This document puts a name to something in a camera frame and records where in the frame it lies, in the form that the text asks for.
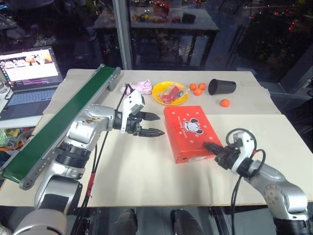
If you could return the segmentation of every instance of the red gift box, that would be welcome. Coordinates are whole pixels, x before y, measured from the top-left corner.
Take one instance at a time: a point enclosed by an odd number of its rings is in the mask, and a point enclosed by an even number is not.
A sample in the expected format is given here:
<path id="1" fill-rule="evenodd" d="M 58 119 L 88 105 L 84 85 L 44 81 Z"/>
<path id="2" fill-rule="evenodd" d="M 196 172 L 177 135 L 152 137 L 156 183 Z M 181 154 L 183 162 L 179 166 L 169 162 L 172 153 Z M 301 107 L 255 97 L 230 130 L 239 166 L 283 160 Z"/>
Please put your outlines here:
<path id="1" fill-rule="evenodd" d="M 165 126 L 176 163 L 187 163 L 212 158 L 204 141 L 222 146 L 201 106 L 167 106 Z"/>

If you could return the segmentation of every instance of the laptop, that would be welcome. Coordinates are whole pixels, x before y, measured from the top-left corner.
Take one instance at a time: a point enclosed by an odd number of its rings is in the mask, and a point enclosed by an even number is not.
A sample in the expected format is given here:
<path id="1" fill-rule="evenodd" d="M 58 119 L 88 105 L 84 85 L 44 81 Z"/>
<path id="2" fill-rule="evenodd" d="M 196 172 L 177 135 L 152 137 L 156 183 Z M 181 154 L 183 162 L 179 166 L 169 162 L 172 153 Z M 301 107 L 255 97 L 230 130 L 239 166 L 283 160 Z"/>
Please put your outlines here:
<path id="1" fill-rule="evenodd" d="M 0 121 L 42 115 L 63 81 L 52 47 L 0 53 L 0 68 L 13 92 Z"/>

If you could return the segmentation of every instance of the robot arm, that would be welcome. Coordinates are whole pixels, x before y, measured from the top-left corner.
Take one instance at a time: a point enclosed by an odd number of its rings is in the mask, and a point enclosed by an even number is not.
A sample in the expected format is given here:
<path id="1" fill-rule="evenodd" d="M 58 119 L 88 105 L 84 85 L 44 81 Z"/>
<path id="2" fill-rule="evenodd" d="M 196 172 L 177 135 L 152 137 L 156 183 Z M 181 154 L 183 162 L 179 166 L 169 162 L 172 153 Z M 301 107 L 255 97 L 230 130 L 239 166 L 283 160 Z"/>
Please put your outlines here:
<path id="1" fill-rule="evenodd" d="M 250 132 L 233 135 L 234 143 L 223 148 L 205 142 L 216 154 L 215 161 L 224 169 L 238 173 L 264 197 L 273 216 L 277 234 L 312 234 L 307 211 L 308 200 L 301 188 L 291 184 L 278 170 L 251 159 L 256 140 Z"/>
<path id="2" fill-rule="evenodd" d="M 141 94 L 134 90 L 123 101 L 122 112 L 113 108 L 90 105 L 72 123 L 66 137 L 52 151 L 54 160 L 36 192 L 35 211 L 27 215 L 15 235 L 65 235 L 66 215 L 75 212 L 82 184 L 79 179 L 103 131 L 121 130 L 134 136 L 158 137 L 158 129 L 143 129 L 142 120 L 158 120 L 159 116 L 141 112 L 145 106 Z"/>

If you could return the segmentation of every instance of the pink cloth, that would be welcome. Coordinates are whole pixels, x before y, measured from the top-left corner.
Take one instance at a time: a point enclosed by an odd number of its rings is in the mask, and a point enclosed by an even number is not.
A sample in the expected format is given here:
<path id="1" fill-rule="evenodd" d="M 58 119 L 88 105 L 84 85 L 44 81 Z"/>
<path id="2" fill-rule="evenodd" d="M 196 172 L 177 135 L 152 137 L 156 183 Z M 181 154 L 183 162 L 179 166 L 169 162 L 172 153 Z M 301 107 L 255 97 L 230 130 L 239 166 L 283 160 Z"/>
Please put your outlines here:
<path id="1" fill-rule="evenodd" d="M 152 84 L 150 80 L 138 82 L 137 84 L 130 83 L 129 84 L 133 89 L 136 89 L 141 94 L 152 94 Z M 125 86 L 121 88 L 121 92 L 124 93 Z M 126 95 L 129 95 L 131 93 L 129 87 L 127 88 Z"/>

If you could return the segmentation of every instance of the yellow plate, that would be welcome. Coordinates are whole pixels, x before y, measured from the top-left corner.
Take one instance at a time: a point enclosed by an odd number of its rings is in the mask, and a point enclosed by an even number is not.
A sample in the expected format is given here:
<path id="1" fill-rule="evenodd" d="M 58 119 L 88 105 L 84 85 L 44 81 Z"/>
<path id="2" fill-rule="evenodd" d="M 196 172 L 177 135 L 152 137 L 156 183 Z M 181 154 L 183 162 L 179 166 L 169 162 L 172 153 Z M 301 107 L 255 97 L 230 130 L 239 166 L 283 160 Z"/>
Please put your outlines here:
<path id="1" fill-rule="evenodd" d="M 160 104 L 164 104 L 164 105 L 171 105 L 171 106 L 173 106 L 173 105 L 179 105 L 179 104 L 184 103 L 184 102 L 188 99 L 189 93 L 187 93 L 187 94 L 185 94 L 184 96 L 182 96 L 182 97 L 180 97 L 180 98 L 174 100 L 174 101 L 173 101 L 172 103 L 170 103 L 170 104 L 165 104 L 165 103 L 163 103 L 162 100 L 158 97 L 159 92 L 165 91 L 166 88 L 167 88 L 168 86 L 170 86 L 170 85 L 175 85 L 175 86 L 177 86 L 178 88 L 181 88 L 181 89 L 184 89 L 184 90 L 186 89 L 182 84 L 177 83 L 177 82 L 170 82 L 170 81 L 160 82 L 160 83 L 156 84 L 156 85 L 153 87 L 153 89 L 152 89 L 152 96 L 153 96 L 153 98 L 154 98 L 157 102 L 159 102 Z"/>

